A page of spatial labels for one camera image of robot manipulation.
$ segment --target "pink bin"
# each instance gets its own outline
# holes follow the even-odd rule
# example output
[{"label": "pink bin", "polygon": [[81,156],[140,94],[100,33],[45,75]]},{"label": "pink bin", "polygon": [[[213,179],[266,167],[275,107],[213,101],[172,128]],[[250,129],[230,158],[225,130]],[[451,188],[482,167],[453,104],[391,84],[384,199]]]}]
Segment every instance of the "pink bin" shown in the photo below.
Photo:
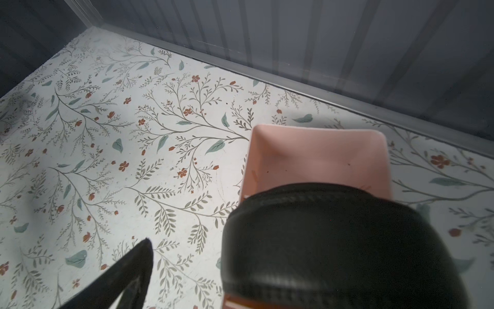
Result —
[{"label": "pink bin", "polygon": [[375,130],[257,125],[240,201],[298,182],[338,183],[392,199],[386,137]]}]

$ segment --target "floral patterned floor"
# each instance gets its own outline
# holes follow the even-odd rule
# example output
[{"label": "floral patterned floor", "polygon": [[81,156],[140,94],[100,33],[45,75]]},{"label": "floral patterned floor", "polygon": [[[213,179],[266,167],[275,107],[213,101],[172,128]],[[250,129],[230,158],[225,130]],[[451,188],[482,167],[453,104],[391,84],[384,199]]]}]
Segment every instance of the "floral patterned floor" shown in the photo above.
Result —
[{"label": "floral patterned floor", "polygon": [[0,308],[57,308],[146,237],[145,308],[219,308],[261,123],[383,132],[395,199],[442,236],[474,305],[494,303],[490,159],[97,28],[0,102]]}]

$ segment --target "botanical print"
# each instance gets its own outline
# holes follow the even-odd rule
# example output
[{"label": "botanical print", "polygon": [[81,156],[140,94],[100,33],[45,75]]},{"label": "botanical print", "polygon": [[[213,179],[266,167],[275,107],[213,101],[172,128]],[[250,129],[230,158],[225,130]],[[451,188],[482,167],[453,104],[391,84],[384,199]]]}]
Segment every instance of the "botanical print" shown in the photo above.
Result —
[{"label": "botanical print", "polygon": [[0,99],[0,308],[58,308],[139,241],[145,308],[221,305],[221,232],[257,124],[383,132],[394,199],[448,247],[473,303],[494,282],[485,157],[97,28]]}]

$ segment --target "grey wall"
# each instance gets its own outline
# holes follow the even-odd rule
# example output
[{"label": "grey wall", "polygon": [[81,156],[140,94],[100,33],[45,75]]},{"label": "grey wall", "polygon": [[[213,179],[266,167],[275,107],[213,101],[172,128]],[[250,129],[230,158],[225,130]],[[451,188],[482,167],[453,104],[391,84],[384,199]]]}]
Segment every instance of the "grey wall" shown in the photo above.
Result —
[{"label": "grey wall", "polygon": [[93,4],[116,26],[494,140],[494,1]]},{"label": "grey wall", "polygon": [[64,0],[0,5],[0,97],[85,30]]}]

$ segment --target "grey vertical stripe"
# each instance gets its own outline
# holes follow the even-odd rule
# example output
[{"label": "grey vertical stripe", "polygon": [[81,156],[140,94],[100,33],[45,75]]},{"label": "grey vertical stripe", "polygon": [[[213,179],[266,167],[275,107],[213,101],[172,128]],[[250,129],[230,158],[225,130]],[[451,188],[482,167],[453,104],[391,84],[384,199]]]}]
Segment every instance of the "grey vertical stripe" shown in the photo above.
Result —
[{"label": "grey vertical stripe", "polygon": [[350,73],[352,73],[355,60],[359,55],[362,44],[364,43],[364,40],[367,36],[367,31],[369,31],[372,20],[374,19],[380,2],[381,0],[368,0],[366,6],[364,7],[364,12],[362,13],[362,17],[360,18],[359,25],[357,26],[357,30],[355,31],[355,35],[353,36],[353,40],[350,44],[350,48],[348,49],[348,53],[346,54],[345,62],[343,63],[343,67],[341,68],[338,83],[336,83],[336,87],[334,89],[334,92],[336,93],[341,94],[343,92],[343,88],[345,87]]},{"label": "grey vertical stripe", "polygon": [[18,53],[11,50],[8,46],[4,45],[3,42],[0,42],[0,48],[3,49],[6,53],[8,53],[12,58],[22,63],[28,70],[35,71],[36,67],[31,63],[27,62],[26,59],[22,58]]},{"label": "grey vertical stripe", "polygon": [[242,30],[244,32],[244,45],[246,47],[247,66],[252,67],[252,52],[250,50],[250,36],[248,33],[247,10],[245,0],[239,0],[239,8],[240,20],[242,21]]},{"label": "grey vertical stripe", "polygon": [[374,105],[382,106],[384,104],[400,79],[415,62],[431,38],[436,34],[437,30],[443,24],[457,2],[458,0],[441,0],[441,2],[438,3],[413,43],[405,52],[400,62],[396,65],[393,73],[391,73],[388,80],[377,94],[373,102]]},{"label": "grey vertical stripe", "polygon": [[36,38],[29,34],[24,28],[13,21],[7,14],[0,11],[0,17],[4,20],[10,28],[14,29],[20,36],[28,40],[32,45],[34,45],[39,52],[43,53],[46,57],[51,57],[53,53],[43,46]]},{"label": "grey vertical stripe", "polygon": [[196,4],[194,0],[190,0],[190,6],[192,8],[192,12],[194,14],[194,18],[196,19],[197,28],[199,29],[199,33],[201,34],[201,39],[204,42],[204,47],[206,48],[206,52],[211,55],[211,50],[209,50],[209,45],[207,44],[206,35],[204,34],[203,24],[201,23],[201,19],[199,18],[199,13],[197,12]]},{"label": "grey vertical stripe", "polygon": [[480,59],[468,72],[466,72],[459,81],[453,84],[440,98],[434,101],[425,112],[419,116],[423,120],[430,120],[441,110],[446,108],[462,92],[468,90],[477,80],[486,72],[494,68],[494,48]]},{"label": "grey vertical stripe", "polygon": [[304,66],[302,69],[302,82],[309,82],[309,73],[312,65],[314,48],[316,47],[317,32],[319,30],[319,21],[323,10],[323,0],[312,0],[312,10],[310,13],[309,32],[307,33],[307,44],[305,46]]},{"label": "grey vertical stripe", "polygon": [[161,17],[163,18],[163,21],[165,22],[166,27],[168,28],[168,31],[171,34],[171,39],[173,40],[173,44],[177,44],[177,40],[175,38],[175,34],[173,33],[173,30],[170,27],[170,23],[168,23],[168,20],[165,17],[165,14],[163,13],[161,6],[158,4],[157,0],[154,0],[156,6],[158,7],[158,10],[160,11]]},{"label": "grey vertical stripe", "polygon": [[271,34],[273,36],[273,74],[278,75],[278,59],[280,57],[280,2],[271,0]]},{"label": "grey vertical stripe", "polygon": [[216,17],[216,23],[218,24],[221,43],[223,44],[223,50],[225,51],[225,59],[230,60],[230,50],[228,49],[228,43],[226,42],[225,29],[223,28],[223,21],[221,20],[221,15],[219,14],[218,2],[216,0],[211,0],[211,4],[213,5],[214,16]]},{"label": "grey vertical stripe", "polygon": [[175,11],[175,15],[177,15],[178,22],[180,23],[180,26],[182,27],[182,31],[184,32],[185,38],[187,39],[187,44],[189,45],[189,48],[194,49],[194,47],[192,46],[192,42],[190,41],[189,34],[187,33],[187,29],[185,28],[182,17],[180,16],[180,12],[178,11],[177,5],[175,4],[175,0],[171,0],[171,6],[173,6],[173,10]]},{"label": "grey vertical stripe", "polygon": [[146,11],[146,14],[148,15],[149,17],[149,20],[151,21],[151,23],[153,24],[153,27],[155,27],[156,29],[156,34],[158,35],[158,37],[160,37],[160,39],[163,39],[163,37],[161,36],[160,32],[158,31],[158,26],[156,25],[156,23],[154,22],[154,19],[153,17],[151,16],[151,14],[149,13],[149,10],[148,10],[148,7],[146,6],[146,3],[145,1],[141,2],[142,6],[144,7],[144,10]]},{"label": "grey vertical stripe", "polygon": [[135,6],[132,3],[132,0],[128,0],[128,3],[130,4],[130,6],[132,7],[132,9],[134,10],[134,14],[137,16],[137,21],[139,22],[139,24],[141,24],[142,28],[144,29],[144,32],[146,32],[146,34],[148,36],[152,37],[152,35],[149,33],[148,29],[146,28],[146,26],[142,22],[141,16],[139,15],[139,13],[137,12],[137,10],[135,9]]}]

